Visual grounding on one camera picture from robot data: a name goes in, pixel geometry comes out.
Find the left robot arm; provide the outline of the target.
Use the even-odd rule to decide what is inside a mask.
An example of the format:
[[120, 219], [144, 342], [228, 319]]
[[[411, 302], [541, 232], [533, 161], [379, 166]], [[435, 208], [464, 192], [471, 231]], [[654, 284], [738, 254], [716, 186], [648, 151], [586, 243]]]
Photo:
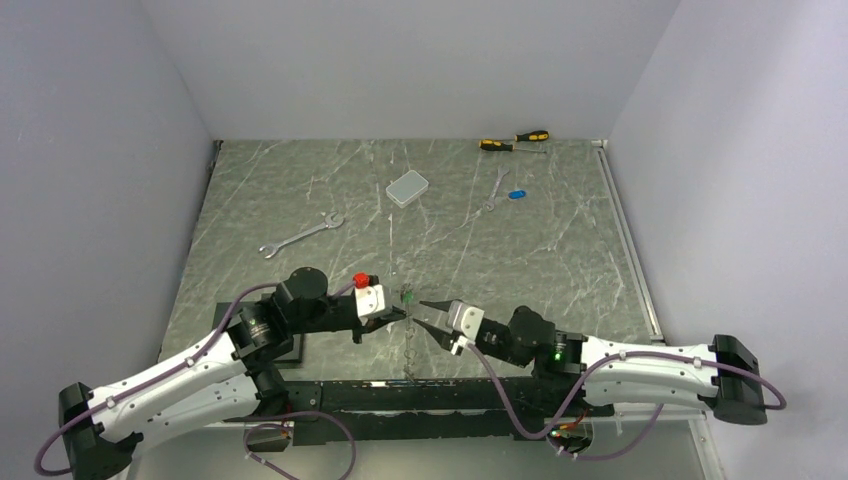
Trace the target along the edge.
[[312, 333], [348, 331], [354, 343], [406, 313], [368, 275], [328, 291], [315, 268], [295, 270], [268, 285], [255, 302], [237, 299], [213, 331], [125, 380], [61, 391], [60, 433], [75, 479], [110, 479], [146, 449], [222, 420], [272, 420], [306, 407], [290, 392], [276, 364]]

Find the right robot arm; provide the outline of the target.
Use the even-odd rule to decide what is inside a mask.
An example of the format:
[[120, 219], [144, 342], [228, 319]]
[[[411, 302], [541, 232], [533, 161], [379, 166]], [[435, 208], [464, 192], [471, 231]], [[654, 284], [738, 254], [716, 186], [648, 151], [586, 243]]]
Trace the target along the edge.
[[628, 344], [560, 330], [527, 306], [502, 324], [459, 299], [423, 305], [447, 315], [442, 327], [424, 326], [442, 349], [459, 356], [473, 348], [486, 368], [493, 359], [530, 367], [536, 381], [552, 386], [552, 404], [564, 415], [655, 403], [710, 411], [730, 424], [767, 422], [759, 361], [734, 336], [682, 347]]

